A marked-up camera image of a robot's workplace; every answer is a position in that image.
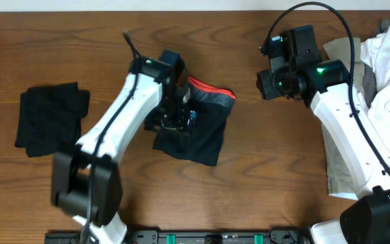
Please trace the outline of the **black leggings with red waistband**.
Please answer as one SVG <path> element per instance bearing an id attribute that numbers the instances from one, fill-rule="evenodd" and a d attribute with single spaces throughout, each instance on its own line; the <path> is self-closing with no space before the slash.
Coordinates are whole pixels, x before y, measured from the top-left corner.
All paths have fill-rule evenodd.
<path id="1" fill-rule="evenodd" d="M 176 159 L 214 167 L 223 145 L 226 120 L 236 96 L 228 89 L 214 87 L 194 77 L 188 77 L 188 85 L 190 109 L 196 112 L 191 135 L 160 133 L 152 147 Z"/>

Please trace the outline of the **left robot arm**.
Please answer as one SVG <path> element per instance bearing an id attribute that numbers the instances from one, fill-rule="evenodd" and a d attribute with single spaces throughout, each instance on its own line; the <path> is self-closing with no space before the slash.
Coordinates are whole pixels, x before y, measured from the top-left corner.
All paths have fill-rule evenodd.
<path id="1" fill-rule="evenodd" d="M 66 243 L 122 243 L 127 226 L 118 210 L 123 197 L 119 165 L 141 125 L 158 134 L 189 136 L 196 113 L 190 88 L 180 84 L 179 57 L 140 56 L 103 117 L 74 145 L 55 151 L 51 203 L 81 224 Z"/>

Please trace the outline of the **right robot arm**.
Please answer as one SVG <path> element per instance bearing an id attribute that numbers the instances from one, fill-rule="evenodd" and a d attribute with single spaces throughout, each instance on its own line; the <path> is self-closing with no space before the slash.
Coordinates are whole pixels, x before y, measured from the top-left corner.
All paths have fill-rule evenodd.
<path id="1" fill-rule="evenodd" d="M 356 102 L 340 60 L 257 73 L 264 100 L 304 101 L 322 122 L 350 173 L 357 201 L 339 217 L 309 229 L 313 243 L 390 243 L 390 155 Z"/>

